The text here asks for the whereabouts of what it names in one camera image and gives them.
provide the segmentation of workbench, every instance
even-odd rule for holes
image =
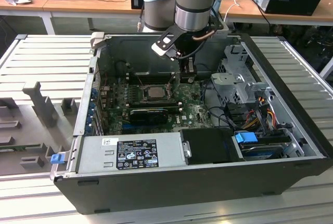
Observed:
[[[0,15],[37,16],[43,19],[48,34],[55,34],[53,17],[88,18],[93,29],[93,18],[136,19],[140,10],[131,9],[131,0],[32,0],[31,4],[12,6],[0,1]],[[233,7],[227,21],[245,23],[266,23],[252,0],[238,0],[240,7]],[[233,0],[222,1],[220,13],[225,15]],[[312,16],[266,15],[271,24],[333,25],[333,0],[321,0]]]
[[[75,43],[75,48],[71,51],[71,62],[73,73],[64,71],[64,67],[59,63],[63,63],[66,55],[68,54],[66,47],[68,43]],[[14,47],[18,44],[18,40],[15,40],[8,51],[0,59],[2,63],[2,71],[7,72],[2,80],[2,93],[6,88],[13,90],[20,90],[20,84],[13,83],[15,71],[9,72],[9,70],[16,70],[20,68],[29,68],[31,72],[31,66],[36,66],[36,61],[39,63],[40,70],[43,70],[40,81],[43,86],[47,86],[46,95],[49,95],[51,90],[52,101],[59,97],[74,97],[76,102],[80,102],[82,93],[81,79],[86,71],[82,69],[87,66],[86,60],[89,59],[89,48],[86,45],[89,44],[89,36],[47,36],[47,35],[29,35],[25,42],[20,43],[19,48],[15,50],[14,55],[11,55]],[[318,74],[313,71],[314,76],[302,75],[307,71],[299,71],[300,64],[295,64],[295,60],[289,61],[290,54],[286,54],[281,48],[274,48],[268,52],[270,55],[279,54],[283,56],[282,59],[274,59],[274,67],[278,68],[280,74],[285,73],[290,64],[290,70],[293,71],[294,76],[284,76],[284,81],[288,83],[290,89],[293,88],[295,95],[297,95],[304,104],[311,102],[305,99],[306,96],[315,95],[318,105],[322,106],[323,94],[328,92],[311,93],[311,89],[316,88],[318,90],[319,84],[311,83],[315,78],[319,78]],[[74,57],[76,55],[82,56],[79,61]],[[50,70],[53,63],[56,62],[56,70]],[[28,79],[29,71],[21,73],[16,79],[18,82],[25,82]],[[12,83],[12,87],[6,86],[7,83],[3,83],[9,76]],[[51,81],[66,80],[67,77],[76,77],[75,82],[71,83],[57,83],[52,88]],[[332,122],[328,119],[330,107],[324,117],[316,116],[317,121],[327,121],[326,126],[331,126]],[[331,135],[330,129],[326,129],[326,134]],[[58,188],[50,180],[49,173],[38,174],[21,174],[21,175],[9,175],[0,178],[0,222],[15,221],[15,223],[24,224],[39,224],[39,223],[107,223],[107,224],[120,224],[120,223],[135,223],[135,224],[153,224],[153,223],[183,223],[183,224],[237,224],[237,223],[331,223],[333,216],[333,170],[329,169],[319,176],[307,177],[301,179],[290,189],[285,191],[281,195],[270,195],[263,197],[252,197],[247,199],[237,199],[229,201],[209,202],[202,204],[190,204],[180,206],[170,206],[162,208],[151,208],[142,210],[133,210],[130,212],[114,212],[103,213],[94,215],[81,215],[75,207],[62,195]],[[151,200],[151,195],[147,193],[147,196],[143,201]]]

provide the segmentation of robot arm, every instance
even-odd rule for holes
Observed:
[[[210,27],[211,11],[218,20],[217,10],[212,9],[214,0],[176,0],[174,25],[169,27],[152,45],[159,55],[167,55],[180,61],[181,71],[188,61],[203,47],[215,29]]]

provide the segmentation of power supply label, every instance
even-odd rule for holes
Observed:
[[[119,170],[158,167],[156,139],[119,141],[116,167]]]

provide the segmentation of blue latch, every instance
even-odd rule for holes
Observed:
[[[65,163],[65,154],[54,154],[51,156],[51,164]]]
[[[93,119],[91,117],[87,117],[86,123],[91,124],[93,122]]]
[[[96,97],[97,97],[97,90],[95,88],[92,88],[91,98],[95,99]]]
[[[239,132],[235,137],[238,143],[258,142],[254,132]]]
[[[93,102],[89,102],[89,106],[90,109],[94,109],[96,107],[96,104]]]

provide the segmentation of aluminum profile table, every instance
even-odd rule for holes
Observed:
[[[252,39],[327,140],[333,143],[333,89],[287,41],[278,37]],[[258,67],[254,70],[264,81]]]
[[[0,59],[1,97],[31,104],[22,89],[37,81],[52,103],[80,102],[92,56],[90,35],[18,35]]]

